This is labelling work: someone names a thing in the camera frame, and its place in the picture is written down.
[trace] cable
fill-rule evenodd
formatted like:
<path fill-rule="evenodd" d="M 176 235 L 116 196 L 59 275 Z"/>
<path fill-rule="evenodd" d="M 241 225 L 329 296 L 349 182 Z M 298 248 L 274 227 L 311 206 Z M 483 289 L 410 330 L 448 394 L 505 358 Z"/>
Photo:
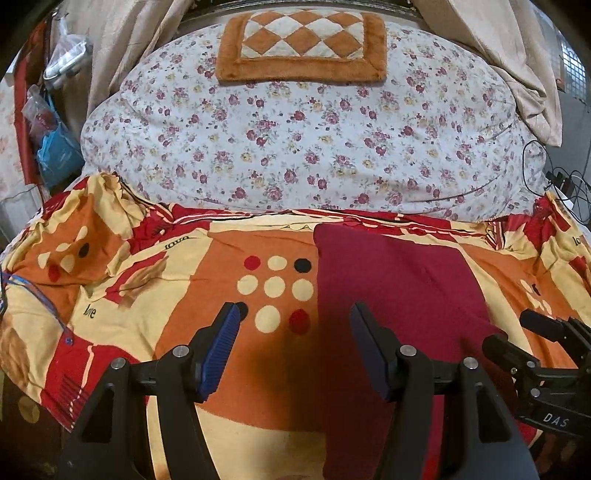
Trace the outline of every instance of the cable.
<path fill-rule="evenodd" d="M 579 170 L 573 170 L 572 172 L 568 172 L 565 168 L 563 167 L 555 167 L 553 162 L 552 162 L 552 158 L 550 157 L 550 154 L 548 153 L 548 150 L 546 150 L 546 147 L 543 143 L 541 143 L 539 140 L 530 140 L 529 142 L 527 142 L 525 144 L 525 146 L 523 147 L 523 151 L 521 153 L 521 176 L 523 179 L 523 184 L 525 185 L 525 188 L 532 194 L 538 196 L 538 197 L 544 197 L 544 194 L 540 194 L 537 192 L 534 192 L 527 184 L 527 182 L 525 181 L 525 150 L 527 149 L 527 147 L 529 147 L 531 144 L 533 143 L 537 143 L 539 144 L 543 149 L 544 152 L 546 153 L 546 157 L 548 158 L 548 161 L 550 162 L 550 168 L 551 168 L 551 172 L 552 175 L 555 175 L 555 172 L 557 170 L 562 170 L 566 175 L 567 175 L 567 179 L 569 181 L 572 181 L 572 178 L 576 178 L 581 180 L 582 185 L 585 186 L 585 191 L 584 191 L 584 197 L 582 197 L 581 195 L 579 195 L 581 193 L 582 190 L 582 185 L 579 184 L 578 185 L 578 191 L 576 192 L 576 195 L 571 196 L 571 197 L 567 197 L 567 200 L 570 200 L 573 202 L 573 208 L 575 205 L 574 200 L 577 201 L 577 206 L 579 207 L 579 213 L 580 213 L 580 205 L 579 205 L 579 200 L 581 201 L 585 201 L 587 202 L 587 208 L 589 209 L 589 215 L 587 216 L 587 221 L 589 221 L 589 219 L 591 219 L 591 202 L 589 201 L 589 190 L 591 189 L 591 187 L 589 186 L 589 184 L 585 181 L 585 179 L 583 178 L 584 175 L 579 171 Z M 547 188 L 545 188 L 544 190 L 546 191 L 547 189 L 549 189 L 550 187 L 554 186 L 554 189 L 556 190 L 557 196 L 556 196 L 556 200 L 558 200 L 559 202 L 561 202 L 564 206 L 564 208 L 566 208 L 568 210 L 568 212 L 572 215 L 572 217 L 581 225 L 586 226 L 586 223 L 578 216 L 576 215 L 565 203 L 565 201 L 561 198 L 561 192 L 559 191 L 559 189 L 556 187 L 556 185 L 554 185 L 552 182 L 548 185 Z"/>
<path fill-rule="evenodd" d="M 34 190 L 37 188 L 37 185 L 33 185 L 31 188 L 29 188 L 28 190 L 24 190 L 23 192 L 18 192 L 14 195 L 12 195 L 11 197 L 5 197 L 2 200 L 0 200 L 0 202 L 4 202 L 5 200 L 12 200 L 15 199 L 16 197 L 23 195 L 24 193 L 29 193 L 31 190 Z"/>
<path fill-rule="evenodd" d="M 14 273 L 3 272 L 2 277 L 4 282 L 3 285 L 0 286 L 0 288 L 2 289 L 2 293 L 4 295 L 6 292 L 6 285 L 15 285 L 18 287 L 26 288 L 51 313 L 51 315 L 53 315 L 53 317 L 57 320 L 57 323 L 60 324 L 62 331 L 66 334 L 66 344 L 74 344 L 72 331 L 64 322 L 61 321 L 56 306 L 50 299 L 47 298 L 47 296 L 39 289 L 39 287 L 37 287 L 37 285 L 35 285 L 33 282 L 30 282 L 26 278 L 22 278 L 18 275 L 15 275 Z"/>

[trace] plastic bag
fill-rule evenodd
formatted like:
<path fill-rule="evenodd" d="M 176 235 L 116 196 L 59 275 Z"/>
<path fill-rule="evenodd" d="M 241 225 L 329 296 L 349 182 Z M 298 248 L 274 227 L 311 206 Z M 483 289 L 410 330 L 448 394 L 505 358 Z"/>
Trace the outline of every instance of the plastic bag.
<path fill-rule="evenodd" d="M 66 79 L 76 75 L 92 60 L 90 39 L 84 35 L 69 34 L 66 17 L 60 18 L 59 31 L 60 38 L 43 73 L 43 80 L 50 90 L 60 89 Z"/>
<path fill-rule="evenodd" d="M 64 124 L 59 123 L 56 130 L 43 137 L 43 144 L 37 152 L 37 163 L 43 182 L 49 189 L 84 166 L 80 145 Z"/>
<path fill-rule="evenodd" d="M 31 86 L 27 92 L 27 103 L 22 114 L 31 124 L 29 136 L 35 148 L 41 146 L 43 137 L 57 129 L 58 120 L 39 92 L 37 85 Z"/>
<path fill-rule="evenodd" d="M 51 101 L 33 85 L 27 92 L 22 114 L 31 124 L 30 137 L 37 150 L 41 178 L 52 189 L 84 166 L 80 145 L 60 120 Z"/>

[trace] floral fabric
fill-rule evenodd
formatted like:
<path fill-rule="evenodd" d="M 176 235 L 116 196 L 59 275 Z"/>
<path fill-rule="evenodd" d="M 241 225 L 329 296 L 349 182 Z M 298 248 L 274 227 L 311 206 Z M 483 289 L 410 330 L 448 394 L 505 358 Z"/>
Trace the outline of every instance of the floral fabric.
<path fill-rule="evenodd" d="M 220 85 L 223 25 L 130 72 L 82 132 L 89 167 L 152 200 L 265 211 L 317 207 L 477 221 L 528 212 L 534 136 L 478 56 L 386 22 L 383 83 Z M 542 192 L 541 149 L 524 159 Z"/>
<path fill-rule="evenodd" d="M 0 202 L 18 193 L 22 185 L 21 157 L 14 129 L 14 88 L 5 79 L 0 82 Z"/>

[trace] black cable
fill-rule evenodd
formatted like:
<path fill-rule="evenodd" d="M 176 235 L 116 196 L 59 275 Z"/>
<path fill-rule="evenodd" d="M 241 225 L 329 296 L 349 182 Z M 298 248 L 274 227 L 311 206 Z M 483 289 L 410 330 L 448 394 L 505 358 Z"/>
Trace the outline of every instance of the black cable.
<path fill-rule="evenodd" d="M 31 190 L 36 189 L 37 185 L 33 185 L 31 188 L 29 188 L 28 190 L 24 190 L 23 192 L 18 192 L 14 195 L 12 195 L 11 197 L 4 197 L 3 199 L 0 199 L 0 203 L 4 202 L 5 200 L 12 200 L 15 199 L 16 197 L 23 195 L 24 193 L 29 193 Z"/>
<path fill-rule="evenodd" d="M 579 193 L 581 192 L 582 186 L 579 183 L 578 187 L 578 191 L 576 192 L 576 195 L 571 196 L 571 197 L 567 197 L 567 200 L 570 200 L 571 202 L 573 202 L 573 199 L 576 200 L 581 200 L 581 201 L 585 201 L 587 202 L 587 208 L 589 209 L 589 215 L 587 217 L 587 221 L 589 221 L 589 219 L 591 219 L 591 202 L 589 201 L 589 189 L 591 189 L 591 186 L 589 186 L 589 184 L 587 183 L 587 181 L 584 179 L 583 174 L 579 171 L 579 170 L 573 170 L 572 172 L 568 172 L 565 168 L 563 167 L 555 167 L 553 162 L 552 162 L 552 158 L 550 157 L 550 154 L 548 153 L 548 150 L 546 150 L 545 145 L 540 142 L 539 140 L 530 140 L 529 142 L 527 142 L 525 144 L 525 146 L 523 147 L 523 151 L 521 153 L 521 176 L 523 179 L 523 184 L 525 185 L 525 188 L 532 194 L 538 196 L 538 197 L 543 197 L 545 196 L 544 194 L 539 194 L 537 192 L 534 192 L 527 184 L 527 182 L 525 181 L 525 150 L 527 149 L 527 147 L 529 147 L 531 144 L 533 143 L 537 143 L 539 144 L 543 149 L 544 152 L 546 153 L 546 157 L 548 158 L 548 161 L 550 162 L 550 168 L 551 168 L 551 172 L 552 172 L 552 176 L 555 176 L 555 172 L 557 170 L 562 170 L 564 171 L 565 174 L 567 174 L 567 179 L 572 182 L 573 181 L 573 175 L 578 175 L 581 180 L 582 183 L 584 183 L 585 185 L 585 197 L 581 197 L 579 195 Z M 584 221 L 581 220 L 581 218 L 579 216 L 577 216 L 564 202 L 564 200 L 562 198 L 560 198 L 560 195 L 556 196 L 556 200 L 558 200 L 559 202 L 561 202 L 564 206 L 564 208 L 566 208 L 568 210 L 568 212 L 572 215 L 572 217 L 577 220 L 578 223 L 580 223 L 581 225 L 586 225 Z"/>

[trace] red towel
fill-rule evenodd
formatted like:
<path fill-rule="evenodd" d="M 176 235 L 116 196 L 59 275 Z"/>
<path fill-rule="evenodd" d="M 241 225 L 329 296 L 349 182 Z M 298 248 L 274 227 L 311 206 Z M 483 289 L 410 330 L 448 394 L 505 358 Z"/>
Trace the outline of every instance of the red towel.
<path fill-rule="evenodd" d="M 482 355 L 482 341 L 498 333 L 478 282 L 451 247 L 419 245 L 341 225 L 314 230 L 319 250 L 318 311 L 326 399 L 327 480 L 367 480 L 379 461 L 393 412 L 369 385 L 349 329 L 349 309 L 364 301 L 380 325 L 431 359 L 459 362 L 474 356 L 509 407 L 511 377 Z M 424 479 L 437 475 L 443 397 L 434 398 Z M 523 426 L 527 440 L 534 429 Z"/>

